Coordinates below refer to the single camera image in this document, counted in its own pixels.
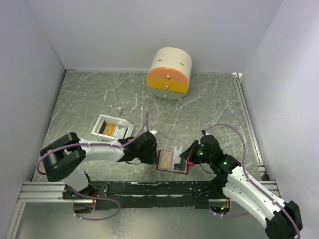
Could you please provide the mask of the white card tray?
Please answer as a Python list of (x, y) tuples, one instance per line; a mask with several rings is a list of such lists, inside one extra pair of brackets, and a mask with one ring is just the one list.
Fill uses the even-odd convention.
[(100, 114), (91, 131), (98, 141), (114, 141), (132, 135), (134, 126), (126, 119)]

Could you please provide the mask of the silver VIP diamond card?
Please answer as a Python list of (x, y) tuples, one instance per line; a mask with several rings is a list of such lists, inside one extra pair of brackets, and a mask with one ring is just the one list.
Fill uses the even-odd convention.
[(182, 152), (183, 152), (182, 146), (177, 146), (174, 148), (173, 157), (172, 157), (173, 164), (180, 163), (180, 160), (181, 160), (180, 155), (182, 154)]

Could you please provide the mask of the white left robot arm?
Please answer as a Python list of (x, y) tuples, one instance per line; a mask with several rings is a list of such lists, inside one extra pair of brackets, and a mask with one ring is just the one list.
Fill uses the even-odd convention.
[(49, 182), (63, 182), (75, 189), (82, 199), (93, 195), (90, 177), (78, 169), (86, 161), (112, 161), (131, 164), (138, 159), (143, 164), (153, 165), (157, 161), (157, 130), (147, 130), (135, 137), (128, 137), (110, 142), (88, 141), (80, 139), (71, 132), (40, 152), (39, 162), (43, 163), (44, 172)]

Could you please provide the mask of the black gold VIP card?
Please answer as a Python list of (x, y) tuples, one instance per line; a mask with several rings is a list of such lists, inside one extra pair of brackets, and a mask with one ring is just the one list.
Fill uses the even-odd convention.
[(181, 159), (180, 163), (176, 163), (174, 165), (174, 171), (180, 172), (180, 173), (186, 173), (187, 172), (187, 161), (184, 159)]

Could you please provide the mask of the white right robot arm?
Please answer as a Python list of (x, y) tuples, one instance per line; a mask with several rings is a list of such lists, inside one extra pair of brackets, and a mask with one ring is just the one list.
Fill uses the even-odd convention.
[(300, 238), (303, 224), (299, 206), (277, 197), (251, 177), (242, 163), (222, 151), (214, 136), (195, 140), (180, 158), (193, 164), (209, 164), (216, 175), (212, 180), (212, 194), (238, 203), (264, 227), (268, 238)]

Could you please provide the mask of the red card holder wallet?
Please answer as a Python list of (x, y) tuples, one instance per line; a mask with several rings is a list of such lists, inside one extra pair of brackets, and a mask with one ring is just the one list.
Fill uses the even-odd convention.
[(156, 170), (171, 173), (188, 174), (189, 168), (194, 166), (194, 164), (184, 159), (179, 159), (176, 163), (173, 159), (173, 156), (173, 152), (159, 150)]

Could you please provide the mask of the gold striped credit card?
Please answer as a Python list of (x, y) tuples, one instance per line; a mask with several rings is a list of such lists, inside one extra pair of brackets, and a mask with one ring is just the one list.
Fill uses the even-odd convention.
[(159, 169), (171, 170), (172, 169), (173, 153), (168, 151), (161, 151), (159, 154)]

